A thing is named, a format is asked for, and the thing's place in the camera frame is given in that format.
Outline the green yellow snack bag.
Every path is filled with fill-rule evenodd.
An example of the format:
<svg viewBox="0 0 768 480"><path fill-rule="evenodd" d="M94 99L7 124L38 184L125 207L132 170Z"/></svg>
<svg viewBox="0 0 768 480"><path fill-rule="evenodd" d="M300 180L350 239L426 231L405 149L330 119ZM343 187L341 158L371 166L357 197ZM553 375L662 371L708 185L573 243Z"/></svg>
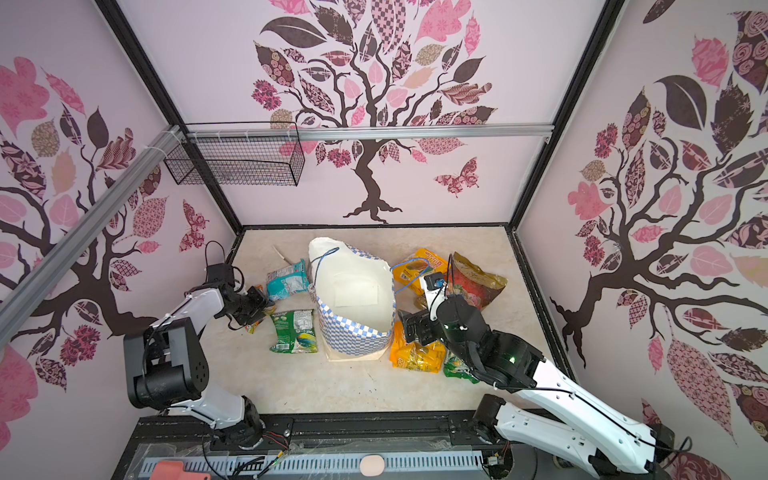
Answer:
<svg viewBox="0 0 768 480"><path fill-rule="evenodd" d="M479 383L479 380L471 374L468 366L452 352L446 353L442 371L448 378L467 380L473 384Z"/></svg>

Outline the yellow orange snack bag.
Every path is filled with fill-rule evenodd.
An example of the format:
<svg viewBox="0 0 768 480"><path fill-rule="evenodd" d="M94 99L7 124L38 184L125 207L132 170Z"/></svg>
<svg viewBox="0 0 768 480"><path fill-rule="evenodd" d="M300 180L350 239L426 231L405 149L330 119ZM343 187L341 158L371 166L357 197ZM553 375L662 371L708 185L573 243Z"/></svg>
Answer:
<svg viewBox="0 0 768 480"><path fill-rule="evenodd" d="M408 258L395 265L392 269L394 279L403 288L408 288L417 296L424 294L420 278L425 275L440 272L446 273L448 261L429 249L420 248Z"/></svg>

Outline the teal white snack bag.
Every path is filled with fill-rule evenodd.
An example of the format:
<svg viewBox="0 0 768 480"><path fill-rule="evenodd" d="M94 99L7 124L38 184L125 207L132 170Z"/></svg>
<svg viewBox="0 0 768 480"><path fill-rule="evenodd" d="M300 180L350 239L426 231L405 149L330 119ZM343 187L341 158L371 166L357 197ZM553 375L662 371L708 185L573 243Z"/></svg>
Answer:
<svg viewBox="0 0 768 480"><path fill-rule="evenodd" d="M267 295L273 302L307 292L310 288L304 260L270 272L266 280Z"/></svg>

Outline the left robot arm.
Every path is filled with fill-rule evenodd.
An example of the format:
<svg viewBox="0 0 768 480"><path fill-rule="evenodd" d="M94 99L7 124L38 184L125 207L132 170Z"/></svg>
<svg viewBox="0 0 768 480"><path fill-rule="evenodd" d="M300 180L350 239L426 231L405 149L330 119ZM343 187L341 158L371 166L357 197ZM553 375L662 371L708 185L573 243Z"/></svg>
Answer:
<svg viewBox="0 0 768 480"><path fill-rule="evenodd" d="M265 426L253 402L214 384L200 337L209 321L226 318L234 328L253 326L271 302L251 287L198 287L172 312L141 333L123 339L127 395L132 406L191 416L208 425L229 449L251 450Z"/></svg>

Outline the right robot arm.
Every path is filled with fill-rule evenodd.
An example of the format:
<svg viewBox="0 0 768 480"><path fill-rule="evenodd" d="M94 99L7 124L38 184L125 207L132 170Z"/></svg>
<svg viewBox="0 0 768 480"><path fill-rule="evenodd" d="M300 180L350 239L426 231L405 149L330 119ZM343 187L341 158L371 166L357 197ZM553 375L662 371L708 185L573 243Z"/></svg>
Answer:
<svg viewBox="0 0 768 480"><path fill-rule="evenodd" d="M488 443L524 443L559 457L596 479L666 479L663 462L674 434L618 412L563 373L517 335L492 329L461 296L436 294L417 313L402 312L406 339L436 341L457 356L470 375L547 411L525 411L497 394L485 395L474 417Z"/></svg>

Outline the yellow chips bag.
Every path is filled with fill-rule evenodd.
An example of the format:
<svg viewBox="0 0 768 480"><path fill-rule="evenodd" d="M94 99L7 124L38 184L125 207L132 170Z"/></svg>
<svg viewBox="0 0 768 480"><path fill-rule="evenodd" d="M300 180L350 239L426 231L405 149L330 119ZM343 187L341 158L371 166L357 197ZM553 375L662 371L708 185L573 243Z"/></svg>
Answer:
<svg viewBox="0 0 768 480"><path fill-rule="evenodd" d="M394 324L389 359L393 367L427 373L439 373L447 354L446 347L435 341L428 346L406 342L401 321Z"/></svg>

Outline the blue checkered paper bag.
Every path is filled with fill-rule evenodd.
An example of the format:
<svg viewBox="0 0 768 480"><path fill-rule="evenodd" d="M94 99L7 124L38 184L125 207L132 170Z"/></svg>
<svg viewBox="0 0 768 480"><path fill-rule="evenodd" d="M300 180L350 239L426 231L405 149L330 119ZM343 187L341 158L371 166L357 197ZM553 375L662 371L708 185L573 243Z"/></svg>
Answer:
<svg viewBox="0 0 768 480"><path fill-rule="evenodd" d="M389 264L329 237L308 245L318 321L326 356L335 362L377 360L388 349L396 316Z"/></svg>

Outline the gold candy bag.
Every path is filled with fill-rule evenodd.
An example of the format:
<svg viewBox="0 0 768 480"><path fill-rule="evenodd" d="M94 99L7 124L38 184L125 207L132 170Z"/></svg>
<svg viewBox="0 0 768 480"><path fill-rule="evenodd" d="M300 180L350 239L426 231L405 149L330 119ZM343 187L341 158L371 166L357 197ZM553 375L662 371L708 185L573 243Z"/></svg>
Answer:
<svg viewBox="0 0 768 480"><path fill-rule="evenodd" d="M506 288L506 277L485 272L469 259L454 252L448 281L450 292L462 296L470 305L483 310Z"/></svg>

